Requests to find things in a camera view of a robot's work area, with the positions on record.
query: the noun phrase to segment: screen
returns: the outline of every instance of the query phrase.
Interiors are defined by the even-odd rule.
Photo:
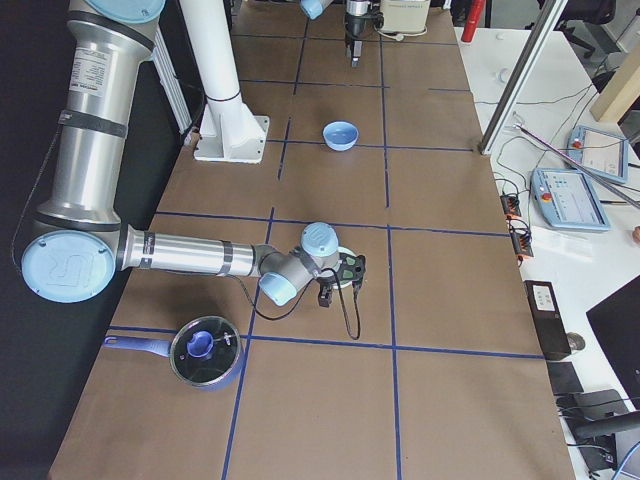
[[[616,177],[622,176],[623,141],[619,138],[585,129],[582,165]]]
[[[567,223],[601,225],[603,220],[584,177],[575,172],[545,172],[558,217]]]

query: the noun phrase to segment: blue pot handle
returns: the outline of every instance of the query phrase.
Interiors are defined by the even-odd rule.
[[[171,350],[169,340],[153,340],[151,338],[120,337],[109,335],[102,342],[103,347],[121,348],[123,350],[139,350],[142,352],[155,353],[161,357],[168,357]]]

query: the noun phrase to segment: black chair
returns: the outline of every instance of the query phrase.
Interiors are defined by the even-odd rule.
[[[538,0],[540,8],[544,2],[545,0]],[[604,25],[613,20],[615,13],[616,0],[569,0],[555,29],[564,33],[569,42],[585,48],[587,52],[584,54],[584,58],[590,58],[596,48],[576,37],[573,34],[575,27],[569,27],[567,23],[572,20],[582,20],[592,25]]]

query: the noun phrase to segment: light blue bowl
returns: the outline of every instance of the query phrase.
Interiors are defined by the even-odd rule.
[[[358,141],[358,129],[349,122],[332,122],[324,127],[322,136],[329,148],[344,152]]]

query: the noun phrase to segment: power strip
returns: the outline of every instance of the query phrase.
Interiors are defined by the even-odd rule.
[[[515,195],[500,195],[500,203],[502,204],[502,211],[507,217],[507,220],[513,220],[522,218],[520,212],[520,201]]]
[[[509,227],[509,235],[513,244],[513,251],[520,261],[533,258],[533,249],[531,248],[531,234],[519,233],[513,227]]]

